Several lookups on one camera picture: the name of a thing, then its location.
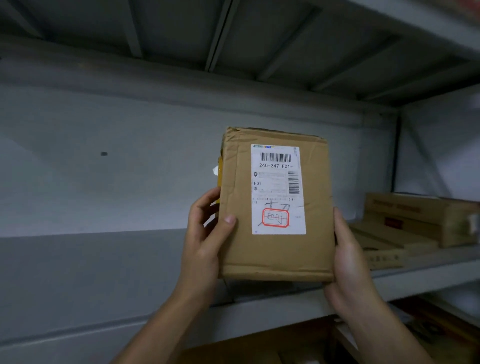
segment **hand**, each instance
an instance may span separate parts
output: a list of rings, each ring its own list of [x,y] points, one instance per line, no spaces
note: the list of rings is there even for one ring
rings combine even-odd
[[[212,188],[190,208],[183,245],[180,277],[173,298],[191,304],[199,311],[207,309],[215,294],[218,277],[218,250],[235,227],[237,219],[229,215],[217,222],[206,221],[218,211],[220,187]]]
[[[363,250],[337,207],[334,222],[338,243],[334,258],[336,281],[327,285],[324,292],[335,311],[348,321],[364,309],[375,307],[382,299],[373,284]]]

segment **white label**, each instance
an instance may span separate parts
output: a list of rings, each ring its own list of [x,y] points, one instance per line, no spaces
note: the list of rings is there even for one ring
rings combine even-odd
[[[306,234],[300,148],[252,144],[251,161],[252,234]]]

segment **fingernail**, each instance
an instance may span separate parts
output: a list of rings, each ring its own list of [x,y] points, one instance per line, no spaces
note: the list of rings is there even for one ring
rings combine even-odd
[[[234,215],[228,215],[226,218],[224,218],[227,224],[233,224],[236,219],[237,218]]]

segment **barcode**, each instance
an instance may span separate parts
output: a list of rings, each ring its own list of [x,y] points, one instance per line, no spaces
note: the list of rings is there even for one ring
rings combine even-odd
[[[260,153],[260,160],[265,162],[291,162],[292,155],[284,153]]]
[[[288,193],[300,194],[300,183],[298,172],[288,172]]]

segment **brown cardboard package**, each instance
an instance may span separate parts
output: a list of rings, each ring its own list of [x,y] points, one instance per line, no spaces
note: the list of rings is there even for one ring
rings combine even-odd
[[[335,238],[327,141],[228,128],[221,159],[219,218],[234,214],[238,223],[220,251],[220,276],[332,281]]]
[[[480,213],[477,202],[410,194],[367,194],[364,221],[423,235],[443,248],[476,243],[468,217]]]
[[[354,232],[353,235],[355,235],[363,249],[363,253],[367,258],[368,268],[375,270],[399,268],[405,265],[405,260],[408,256],[406,249],[376,240],[358,231]]]
[[[355,222],[350,224],[354,233],[379,240],[389,245],[403,248],[409,256],[432,253],[438,249],[438,242],[424,236],[412,234],[376,222]]]

